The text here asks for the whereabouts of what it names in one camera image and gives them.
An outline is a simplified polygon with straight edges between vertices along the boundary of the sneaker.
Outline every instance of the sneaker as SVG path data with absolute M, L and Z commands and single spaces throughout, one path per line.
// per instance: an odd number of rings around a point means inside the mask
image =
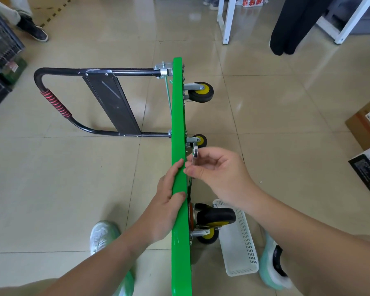
M 273 255 L 276 246 L 276 241 L 266 232 L 266 247 L 259 261 L 259 276 L 270 288 L 275 290 L 290 289 L 292 281 L 288 276 L 280 275 L 273 266 Z
M 35 40 L 46 42 L 48 41 L 48 34 L 45 31 L 34 24 L 32 18 L 26 14 L 20 13 L 20 21 L 16 25 L 22 31 L 29 33 Z
M 118 227 L 109 221 L 99 221 L 92 229 L 89 239 L 90 254 L 93 255 L 105 248 L 120 236 Z M 134 278 L 130 271 L 119 285 L 113 296 L 132 296 L 134 291 Z

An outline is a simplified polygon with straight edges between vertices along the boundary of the hand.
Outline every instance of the hand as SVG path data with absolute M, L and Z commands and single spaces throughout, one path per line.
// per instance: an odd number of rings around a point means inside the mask
M 185 192 L 172 196 L 174 177 L 183 162 L 180 159 L 174 163 L 166 175 L 160 178 L 155 196 L 137 221 L 144 234 L 149 237 L 150 244 L 162 240 L 172 230 L 179 208 L 186 198 Z
M 192 156 L 187 158 L 184 173 L 201 179 L 227 204 L 243 208 L 253 191 L 259 190 L 237 153 L 216 147 L 200 148 L 197 165 L 192 165 Z

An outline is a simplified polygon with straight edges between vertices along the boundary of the white table leg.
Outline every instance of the white table leg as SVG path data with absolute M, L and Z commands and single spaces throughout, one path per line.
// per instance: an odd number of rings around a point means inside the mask
M 229 0 L 228 11 L 226 13 L 225 22 L 223 21 L 223 17 L 222 17 L 223 4 L 224 4 L 224 0 L 219 0 L 217 22 L 219 24 L 219 27 L 222 33 L 222 43 L 228 44 L 229 37 L 230 37 L 230 30 L 232 28 L 234 8 L 236 7 L 236 0 Z

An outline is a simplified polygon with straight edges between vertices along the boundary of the black pants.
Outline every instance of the black pants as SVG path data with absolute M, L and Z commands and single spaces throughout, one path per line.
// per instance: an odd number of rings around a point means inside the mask
M 271 34 L 270 48 L 276 55 L 293 54 L 301 40 L 333 0 L 285 0 Z

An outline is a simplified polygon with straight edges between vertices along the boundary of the right hand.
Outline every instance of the right hand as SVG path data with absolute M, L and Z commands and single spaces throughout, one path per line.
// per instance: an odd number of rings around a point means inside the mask
M 201 179 L 227 204 L 242 208 L 260 190 L 237 153 L 217 147 L 200 148 L 197 165 L 192 165 L 192 156 L 187 157 L 184 173 Z

